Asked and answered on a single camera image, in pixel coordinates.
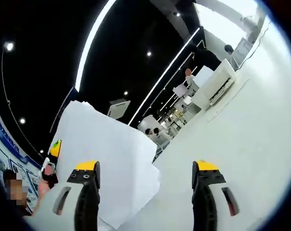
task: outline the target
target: air conditioner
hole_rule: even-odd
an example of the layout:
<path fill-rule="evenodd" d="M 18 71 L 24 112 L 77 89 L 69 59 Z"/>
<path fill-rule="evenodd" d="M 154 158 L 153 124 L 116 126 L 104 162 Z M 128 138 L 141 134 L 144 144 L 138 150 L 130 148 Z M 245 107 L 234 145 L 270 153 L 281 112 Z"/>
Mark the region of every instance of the air conditioner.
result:
<path fill-rule="evenodd" d="M 191 101 L 203 110 L 213 106 L 231 87 L 236 78 L 231 64 L 225 59 L 209 79 L 194 94 Z"/>
<path fill-rule="evenodd" d="M 129 104 L 130 101 L 126 101 L 124 99 L 111 101 L 107 115 L 113 119 L 119 119 L 124 115 Z"/>

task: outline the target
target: white paper sheet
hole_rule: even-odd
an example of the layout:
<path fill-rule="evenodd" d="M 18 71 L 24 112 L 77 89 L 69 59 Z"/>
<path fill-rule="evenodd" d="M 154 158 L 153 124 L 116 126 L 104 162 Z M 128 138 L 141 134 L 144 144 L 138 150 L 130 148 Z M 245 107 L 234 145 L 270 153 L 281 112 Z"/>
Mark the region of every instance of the white paper sheet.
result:
<path fill-rule="evenodd" d="M 69 103 L 51 145 L 59 139 L 59 181 L 67 180 L 81 162 L 100 162 L 99 217 L 115 229 L 158 192 L 160 173 L 152 165 L 156 144 L 142 132 L 97 112 L 88 103 Z"/>

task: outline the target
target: yellow label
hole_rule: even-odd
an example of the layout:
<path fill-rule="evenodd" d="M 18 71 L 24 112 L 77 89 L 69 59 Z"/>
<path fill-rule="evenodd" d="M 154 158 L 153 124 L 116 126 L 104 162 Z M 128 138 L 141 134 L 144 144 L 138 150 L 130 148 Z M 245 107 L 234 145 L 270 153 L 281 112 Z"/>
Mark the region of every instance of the yellow label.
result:
<path fill-rule="evenodd" d="M 62 140 L 58 140 L 56 143 L 54 143 L 53 147 L 50 148 L 51 155 L 53 155 L 55 157 L 59 157 L 61 143 L 62 143 Z"/>
<path fill-rule="evenodd" d="M 206 162 L 204 160 L 196 161 L 199 165 L 199 170 L 218 170 L 218 167 L 212 163 Z"/>
<path fill-rule="evenodd" d="M 97 160 L 83 162 L 81 164 L 78 164 L 75 169 L 76 170 L 94 170 L 94 166 L 95 166 L 96 162 L 97 162 Z"/>

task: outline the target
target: black ceiling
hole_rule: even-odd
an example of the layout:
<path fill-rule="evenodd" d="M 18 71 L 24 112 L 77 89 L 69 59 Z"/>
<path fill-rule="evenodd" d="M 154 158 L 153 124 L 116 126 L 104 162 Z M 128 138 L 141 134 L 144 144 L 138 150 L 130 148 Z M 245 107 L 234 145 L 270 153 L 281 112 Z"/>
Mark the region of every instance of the black ceiling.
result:
<path fill-rule="evenodd" d="M 37 162 L 34 149 L 45 151 L 53 134 L 52 122 L 75 84 L 77 68 L 90 29 L 106 0 L 0 2 L 0 116 L 18 144 Z M 178 10 L 189 31 L 199 23 L 185 5 Z M 202 30 L 194 42 L 204 39 Z M 4 52 L 3 80 L 10 107 L 16 119 L 26 118 L 20 132 L 5 100 L 1 77 L 2 45 L 13 41 L 15 49 Z M 126 98 L 131 103 L 119 119 L 128 123 L 148 92 L 176 56 L 185 41 L 167 18 L 149 0 L 117 0 L 105 17 L 92 43 L 85 64 L 79 100 L 89 102 L 106 114 L 109 101 Z M 190 53 L 184 50 L 140 110 L 136 127 L 153 99 Z M 156 111 L 184 81 L 180 71 L 147 112 Z"/>

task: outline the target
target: white shirt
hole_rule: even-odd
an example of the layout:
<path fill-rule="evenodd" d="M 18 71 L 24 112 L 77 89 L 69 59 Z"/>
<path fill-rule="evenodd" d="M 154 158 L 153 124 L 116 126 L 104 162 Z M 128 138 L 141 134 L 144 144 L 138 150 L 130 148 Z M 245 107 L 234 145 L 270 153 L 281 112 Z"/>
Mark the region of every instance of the white shirt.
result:
<path fill-rule="evenodd" d="M 194 89 L 194 91 L 197 91 L 199 89 L 198 85 L 196 85 L 196 83 L 193 81 L 193 78 L 195 76 L 187 76 L 186 77 L 186 80 L 187 80 L 187 83 L 190 87 L 192 87 L 192 89 Z"/>

